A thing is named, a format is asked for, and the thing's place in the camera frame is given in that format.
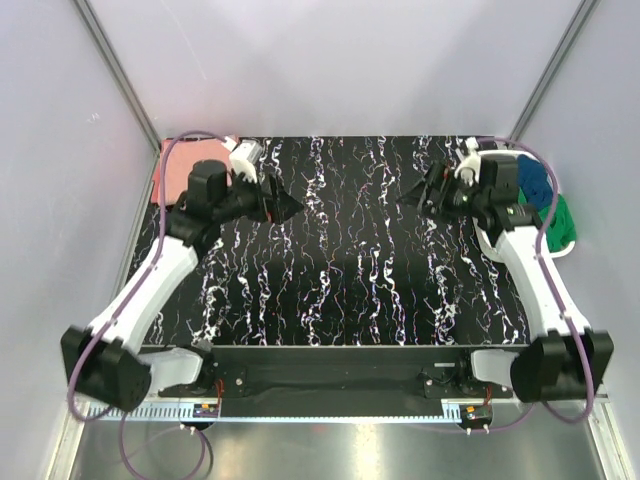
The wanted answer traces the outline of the pink t shirt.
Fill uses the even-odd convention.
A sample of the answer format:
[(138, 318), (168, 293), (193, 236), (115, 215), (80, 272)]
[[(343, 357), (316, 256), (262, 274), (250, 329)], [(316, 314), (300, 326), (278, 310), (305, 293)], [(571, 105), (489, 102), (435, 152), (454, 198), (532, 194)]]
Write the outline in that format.
[(194, 138), (177, 143), (169, 156), (165, 173), (165, 204), (173, 205), (187, 189), (192, 167), (201, 160), (220, 160), (229, 166), (230, 151), (237, 145), (234, 137), (218, 139)]

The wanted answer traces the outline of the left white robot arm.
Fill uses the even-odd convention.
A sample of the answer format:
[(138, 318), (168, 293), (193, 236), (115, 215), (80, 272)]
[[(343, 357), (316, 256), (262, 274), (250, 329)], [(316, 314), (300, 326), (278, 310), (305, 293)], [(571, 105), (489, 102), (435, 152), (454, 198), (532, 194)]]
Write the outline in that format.
[(204, 364), (208, 351), (174, 347), (144, 354), (147, 331), (220, 239), (224, 224), (242, 218), (282, 224), (303, 208), (275, 176), (260, 185), (245, 173), (229, 172), (221, 161), (196, 163), (136, 273), (86, 328), (69, 327), (62, 335), (67, 399), (80, 393), (131, 412), (147, 397), (176, 386), (196, 396), (208, 394), (216, 382), (216, 372)]

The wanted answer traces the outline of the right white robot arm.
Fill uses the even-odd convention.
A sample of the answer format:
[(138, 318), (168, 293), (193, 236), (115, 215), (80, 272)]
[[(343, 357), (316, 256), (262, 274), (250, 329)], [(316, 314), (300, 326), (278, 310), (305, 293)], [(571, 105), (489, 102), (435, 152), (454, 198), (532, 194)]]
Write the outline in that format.
[(525, 403), (594, 399), (614, 351), (611, 336), (595, 331), (571, 300), (547, 248), (532, 205), (518, 201), (519, 153), (489, 150), (452, 168), (433, 164), (398, 204), (451, 222), (470, 217), (514, 282), (531, 342), (511, 353), (482, 348), (454, 371), (454, 384), (476, 396), (489, 383)]

